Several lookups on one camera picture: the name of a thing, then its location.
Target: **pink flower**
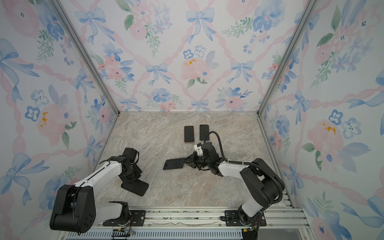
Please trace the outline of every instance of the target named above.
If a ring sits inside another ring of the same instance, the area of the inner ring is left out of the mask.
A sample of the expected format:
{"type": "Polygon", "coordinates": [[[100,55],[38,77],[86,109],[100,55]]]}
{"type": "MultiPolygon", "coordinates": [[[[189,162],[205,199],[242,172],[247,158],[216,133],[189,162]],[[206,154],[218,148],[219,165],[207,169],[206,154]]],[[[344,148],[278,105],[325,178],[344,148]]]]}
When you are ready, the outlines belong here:
{"type": "Polygon", "coordinates": [[[124,76],[124,72],[118,67],[109,68],[108,78],[116,79],[116,81],[121,81],[124,76]]]}
{"type": "Polygon", "coordinates": [[[13,28],[25,37],[38,38],[40,21],[33,5],[25,0],[3,0],[5,16],[13,28]]]}
{"type": "Polygon", "coordinates": [[[243,106],[243,100],[239,97],[231,97],[225,101],[227,108],[237,109],[243,106]]]}
{"type": "Polygon", "coordinates": [[[316,240],[335,240],[335,235],[333,235],[329,226],[319,217],[312,219],[311,229],[316,240]]]}
{"type": "Polygon", "coordinates": [[[135,14],[135,22],[150,23],[152,11],[146,0],[135,2],[136,6],[131,7],[132,12],[135,14]]]}
{"type": "Polygon", "coordinates": [[[59,108],[56,104],[49,104],[40,113],[37,129],[41,135],[48,138],[51,146],[57,145],[65,132],[65,125],[72,126],[72,110],[67,107],[59,108]]]}
{"type": "Polygon", "coordinates": [[[107,123],[111,117],[111,110],[109,107],[101,107],[99,111],[99,119],[101,123],[107,123]]]}
{"type": "Polygon", "coordinates": [[[161,110],[169,112],[172,109],[176,109],[176,104],[174,102],[168,101],[166,103],[159,104],[161,110]]]}
{"type": "Polygon", "coordinates": [[[330,44],[323,44],[319,49],[317,49],[314,55],[314,62],[317,65],[320,65],[328,60],[329,56],[332,53],[332,46],[330,44]]]}
{"type": "Polygon", "coordinates": [[[143,23],[132,24],[130,30],[131,30],[132,37],[139,41],[144,40],[145,36],[147,35],[147,29],[145,28],[143,23]]]}
{"type": "Polygon", "coordinates": [[[270,67],[268,70],[276,71],[276,69],[277,69],[278,66],[279,66],[279,64],[277,64],[277,63],[273,63],[273,64],[272,64],[272,67],[270,67]]]}
{"type": "Polygon", "coordinates": [[[184,80],[200,77],[200,81],[207,81],[212,76],[210,70],[205,66],[205,61],[200,58],[190,58],[184,61],[181,70],[183,71],[181,78],[184,80]]]}
{"type": "Polygon", "coordinates": [[[321,168],[337,171],[337,167],[343,163],[342,159],[337,156],[338,151],[344,145],[340,130],[331,122],[323,119],[318,121],[313,129],[308,130],[307,136],[313,143],[315,150],[321,152],[321,156],[317,159],[322,161],[321,168]]]}
{"type": "Polygon", "coordinates": [[[227,12],[236,20],[240,20],[253,13],[258,3],[258,0],[227,0],[227,12]]]}
{"type": "Polygon", "coordinates": [[[280,150],[283,147],[283,137],[280,136],[277,131],[273,133],[273,137],[275,138],[275,143],[280,150]]]}
{"type": "Polygon", "coordinates": [[[104,56],[105,58],[105,65],[111,66],[111,67],[117,67],[120,65],[119,61],[115,60],[115,56],[108,57],[107,55],[104,56]]]}
{"type": "Polygon", "coordinates": [[[105,64],[104,63],[99,63],[99,67],[98,67],[99,70],[105,70],[105,64]]]}

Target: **metal corner post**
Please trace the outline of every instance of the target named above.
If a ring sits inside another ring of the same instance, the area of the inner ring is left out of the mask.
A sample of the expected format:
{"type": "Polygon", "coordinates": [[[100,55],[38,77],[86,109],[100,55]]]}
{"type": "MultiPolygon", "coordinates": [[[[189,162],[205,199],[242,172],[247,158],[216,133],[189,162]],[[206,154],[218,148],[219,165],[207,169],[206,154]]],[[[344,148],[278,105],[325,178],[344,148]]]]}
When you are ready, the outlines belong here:
{"type": "Polygon", "coordinates": [[[308,1],[308,5],[305,8],[303,15],[300,19],[300,22],[299,22],[296,30],[294,31],[294,33],[292,35],[292,40],[289,43],[287,49],[285,50],[285,52],[283,54],[281,64],[278,66],[278,69],[276,70],[275,76],[274,76],[273,80],[271,81],[271,84],[269,85],[269,87],[266,91],[263,102],[259,108],[259,112],[258,112],[259,116],[262,116],[262,114],[264,113],[266,106],[268,105],[268,102],[269,102],[270,98],[272,97],[272,94],[273,94],[273,92],[274,92],[274,90],[275,90],[275,88],[279,82],[279,79],[282,77],[283,71],[286,68],[286,66],[288,65],[288,62],[289,62],[290,58],[292,57],[292,54],[295,51],[295,48],[296,48],[301,36],[303,35],[305,27],[309,23],[311,16],[312,16],[312,13],[315,10],[315,7],[318,4],[318,2],[319,2],[318,0],[309,0],[308,1]]]}
{"type": "Polygon", "coordinates": [[[65,12],[63,5],[60,0],[49,0],[49,4],[51,5],[52,10],[56,13],[57,17],[60,19],[63,24],[64,29],[70,35],[71,40],[73,41],[77,51],[79,52],[81,58],[83,59],[85,65],[88,67],[89,71],[92,74],[93,79],[97,86],[100,88],[102,94],[104,95],[106,101],[111,106],[112,110],[116,115],[119,115],[119,109],[117,108],[115,102],[113,101],[112,96],[110,95],[107,87],[105,86],[103,80],[100,78],[98,71],[95,65],[92,62],[91,57],[89,56],[85,46],[80,40],[79,35],[77,34],[71,20],[69,19],[67,13],[65,12]]]}

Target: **mounting plate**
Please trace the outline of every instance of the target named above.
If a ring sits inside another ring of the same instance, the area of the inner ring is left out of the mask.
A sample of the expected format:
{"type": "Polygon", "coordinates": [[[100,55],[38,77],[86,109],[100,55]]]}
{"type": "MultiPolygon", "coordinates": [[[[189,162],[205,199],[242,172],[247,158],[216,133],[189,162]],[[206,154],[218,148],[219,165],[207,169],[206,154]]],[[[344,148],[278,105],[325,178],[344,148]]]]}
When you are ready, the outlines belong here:
{"type": "MultiPolygon", "coordinates": [[[[231,219],[238,219],[239,218],[238,213],[239,213],[238,210],[226,210],[226,211],[224,211],[224,215],[226,217],[231,218],[231,219]]],[[[244,227],[244,225],[240,221],[235,221],[235,222],[225,221],[225,224],[227,225],[227,227],[244,227]]],[[[260,226],[261,227],[266,226],[265,218],[262,219],[260,226]]]]}
{"type": "MultiPolygon", "coordinates": [[[[145,210],[129,210],[133,216],[132,227],[142,227],[144,226],[145,220],[145,210]]],[[[112,223],[113,219],[103,222],[104,227],[119,227],[117,223],[112,223]]]]}

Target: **black sleeve cable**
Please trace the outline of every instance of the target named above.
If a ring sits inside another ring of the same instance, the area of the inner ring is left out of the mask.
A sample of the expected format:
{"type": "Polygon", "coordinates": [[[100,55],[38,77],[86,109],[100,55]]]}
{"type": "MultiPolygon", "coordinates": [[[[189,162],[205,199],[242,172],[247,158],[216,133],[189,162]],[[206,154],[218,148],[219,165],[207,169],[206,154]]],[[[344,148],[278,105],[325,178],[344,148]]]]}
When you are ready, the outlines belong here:
{"type": "Polygon", "coordinates": [[[275,184],[275,186],[277,187],[277,191],[279,192],[279,197],[272,201],[271,204],[275,204],[277,202],[280,202],[282,199],[283,199],[283,189],[281,188],[281,185],[279,184],[279,182],[265,169],[263,168],[262,166],[254,163],[254,162],[239,162],[239,161],[228,161],[228,163],[234,163],[234,164],[244,164],[244,165],[249,165],[249,166],[253,166],[257,169],[259,169],[262,173],[264,173],[267,177],[269,177],[273,183],[275,184]]]}
{"type": "Polygon", "coordinates": [[[220,137],[218,136],[217,132],[215,132],[215,131],[210,131],[210,132],[205,136],[204,143],[207,141],[207,138],[208,138],[208,136],[209,136],[211,133],[214,133],[214,134],[216,135],[216,137],[217,137],[218,145],[220,146],[221,157],[224,159],[224,161],[228,162],[228,160],[227,160],[226,157],[224,156],[223,146],[221,145],[221,140],[220,140],[220,137]]]}

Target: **phone screen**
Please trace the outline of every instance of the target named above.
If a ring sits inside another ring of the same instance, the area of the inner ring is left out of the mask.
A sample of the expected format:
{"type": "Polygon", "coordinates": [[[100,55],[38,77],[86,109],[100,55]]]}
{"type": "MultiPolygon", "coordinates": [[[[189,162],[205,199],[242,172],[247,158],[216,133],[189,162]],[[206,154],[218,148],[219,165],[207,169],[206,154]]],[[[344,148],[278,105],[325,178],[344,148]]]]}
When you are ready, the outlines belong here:
{"type": "Polygon", "coordinates": [[[193,126],[184,127],[184,142],[194,142],[195,136],[193,132],[193,126]]]}

